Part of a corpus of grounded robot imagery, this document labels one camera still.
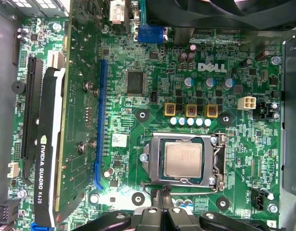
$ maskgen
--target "sticker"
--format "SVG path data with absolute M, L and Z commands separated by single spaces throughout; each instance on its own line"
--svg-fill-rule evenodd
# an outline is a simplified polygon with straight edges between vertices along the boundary
M 113 140 L 111 145 L 113 147 L 122 147 L 126 148 L 127 146 L 127 141 L 128 141 L 128 136 L 125 134 L 113 134 Z
M 267 225 L 270 228 L 276 228 L 276 221 L 275 220 L 267 220 Z
M 121 24 L 121 6 L 113 7 L 113 24 Z

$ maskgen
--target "black connector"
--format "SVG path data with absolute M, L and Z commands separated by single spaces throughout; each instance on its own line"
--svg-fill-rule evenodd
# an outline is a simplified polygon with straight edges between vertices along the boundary
M 23 138 L 21 158 L 23 159 L 23 181 L 27 185 L 32 182 L 30 169 L 36 157 L 35 139 L 38 135 L 36 119 L 39 117 L 43 61 L 39 58 L 29 57 L 27 66 L 26 97 L 23 122 Z
M 258 211 L 264 210 L 265 194 L 257 188 L 251 188 L 251 205 Z
M 8 199 L 0 204 L 0 225 L 9 225 L 18 217 L 19 200 Z

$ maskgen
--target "black pcie slot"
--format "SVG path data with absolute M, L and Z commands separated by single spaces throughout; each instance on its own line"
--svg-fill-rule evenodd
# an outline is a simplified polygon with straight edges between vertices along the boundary
M 39 117 L 43 61 L 39 58 L 29 57 L 26 79 L 25 112 L 23 122 L 23 138 L 21 158 L 23 159 L 23 180 L 30 185 L 31 165 L 36 156 L 35 139 L 38 135 L 36 120 Z

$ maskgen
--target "chipset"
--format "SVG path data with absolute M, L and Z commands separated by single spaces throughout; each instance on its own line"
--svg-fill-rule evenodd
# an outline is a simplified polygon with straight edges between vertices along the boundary
M 127 76 L 127 94 L 143 94 L 145 74 L 140 71 L 130 71 Z

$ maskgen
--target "expansion slot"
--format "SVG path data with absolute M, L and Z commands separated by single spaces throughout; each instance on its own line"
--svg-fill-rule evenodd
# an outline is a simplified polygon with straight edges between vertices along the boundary
M 23 181 L 31 185 L 32 182 L 28 178 L 36 155 L 34 142 L 38 134 L 38 126 L 35 121 L 39 117 L 43 61 L 39 58 L 29 57 L 27 67 L 21 158 L 23 159 Z
M 104 120 L 106 108 L 106 82 L 107 82 L 107 61 L 101 60 L 101 78 L 100 78 L 100 100 L 99 100 L 99 114 L 97 125 L 97 148 L 96 161 L 94 164 L 94 185 L 102 190 L 101 173 L 102 173 L 102 157 L 103 157 L 103 137 L 104 137 Z

